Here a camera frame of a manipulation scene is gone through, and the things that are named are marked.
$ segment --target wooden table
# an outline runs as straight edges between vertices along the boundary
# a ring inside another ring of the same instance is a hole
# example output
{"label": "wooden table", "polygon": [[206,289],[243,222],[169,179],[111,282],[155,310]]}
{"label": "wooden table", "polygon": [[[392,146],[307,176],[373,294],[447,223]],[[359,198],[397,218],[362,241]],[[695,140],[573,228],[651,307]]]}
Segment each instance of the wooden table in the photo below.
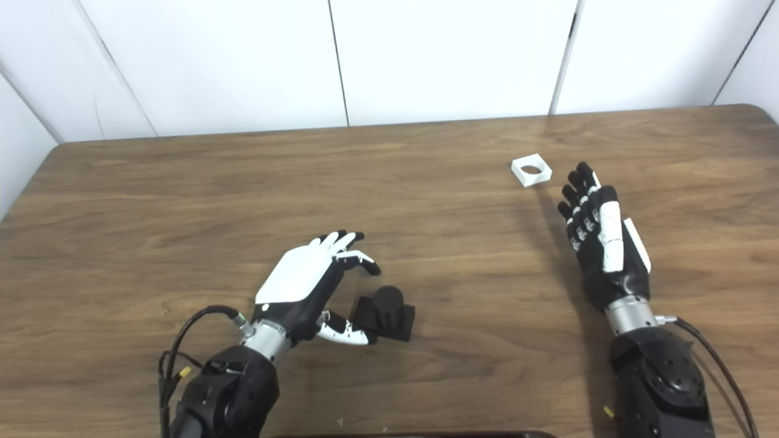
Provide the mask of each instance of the wooden table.
{"label": "wooden table", "polygon": [[[286,250],[346,228],[384,274],[350,272],[331,309],[395,284],[412,341],[295,348],[264,436],[614,436],[612,336],[555,210],[587,160],[652,256],[655,312],[709,337],[776,436],[777,147],[748,106],[60,146],[0,225],[0,435],[156,436],[157,357],[180,324],[208,304],[250,313]],[[524,189],[509,162],[535,152],[555,174]],[[183,349],[237,339],[214,317]],[[717,436],[742,436],[695,351]]]}

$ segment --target robotic arm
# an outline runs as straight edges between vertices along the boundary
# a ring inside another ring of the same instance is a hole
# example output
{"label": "robotic arm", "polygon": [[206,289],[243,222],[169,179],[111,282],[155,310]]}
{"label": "robotic arm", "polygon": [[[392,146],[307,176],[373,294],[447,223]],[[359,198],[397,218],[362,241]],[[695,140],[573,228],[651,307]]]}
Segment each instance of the robotic arm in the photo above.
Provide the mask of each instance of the robotic arm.
{"label": "robotic arm", "polygon": [[[346,270],[360,265],[371,275],[381,274],[373,259],[349,250],[364,237],[359,232],[335,231],[287,251],[257,292],[251,322],[225,306],[204,309],[202,314],[226,313],[244,337],[239,345],[217,353],[202,365],[201,373],[185,388],[169,429],[167,401],[181,377],[168,371],[160,378],[163,437],[256,438],[279,397],[276,369],[290,348],[315,335],[345,344],[374,344],[373,333],[325,310]],[[181,337],[194,320],[188,321],[177,337],[169,370]]]}
{"label": "robotic arm", "polygon": [[587,163],[572,171],[558,205],[583,273],[584,293],[615,335],[620,436],[712,438],[703,376],[672,322],[649,307],[651,265],[636,227],[622,220],[616,190],[601,186]]}

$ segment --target connector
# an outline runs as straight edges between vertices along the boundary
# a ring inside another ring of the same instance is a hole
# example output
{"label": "connector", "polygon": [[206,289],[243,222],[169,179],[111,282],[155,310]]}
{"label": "connector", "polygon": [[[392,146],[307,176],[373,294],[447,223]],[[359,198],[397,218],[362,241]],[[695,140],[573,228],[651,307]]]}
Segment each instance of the connector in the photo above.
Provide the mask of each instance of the connector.
{"label": "connector", "polygon": [[244,337],[254,336],[254,333],[257,331],[257,329],[246,320],[246,317],[240,313],[233,318],[233,324],[243,332]]}
{"label": "connector", "polygon": [[673,315],[655,315],[654,321],[657,323],[658,326],[664,326],[665,324],[673,324],[678,320],[676,316]]}

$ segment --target metal wrist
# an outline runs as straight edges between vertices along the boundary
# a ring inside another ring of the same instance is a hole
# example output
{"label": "metal wrist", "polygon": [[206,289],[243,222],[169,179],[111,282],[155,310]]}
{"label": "metal wrist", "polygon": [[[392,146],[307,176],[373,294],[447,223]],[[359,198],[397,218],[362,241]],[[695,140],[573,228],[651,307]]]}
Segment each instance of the metal wrist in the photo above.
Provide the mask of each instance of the metal wrist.
{"label": "metal wrist", "polygon": [[615,300],[606,306],[605,312],[616,336],[644,327],[657,327],[649,300],[638,295]]}
{"label": "metal wrist", "polygon": [[252,324],[252,328],[253,334],[244,337],[241,345],[257,351],[278,367],[292,348],[289,333],[281,325],[268,320],[259,320]]}

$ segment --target black block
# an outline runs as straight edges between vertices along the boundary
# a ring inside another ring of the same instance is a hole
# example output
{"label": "black block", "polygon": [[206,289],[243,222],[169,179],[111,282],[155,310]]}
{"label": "black block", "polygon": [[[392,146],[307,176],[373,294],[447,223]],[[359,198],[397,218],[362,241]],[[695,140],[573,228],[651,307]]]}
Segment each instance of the black block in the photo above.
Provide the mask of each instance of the black block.
{"label": "black block", "polygon": [[349,318],[355,326],[370,330],[377,336],[408,342],[414,325],[415,309],[404,304],[403,292],[394,286],[384,286],[371,297],[358,297]]}

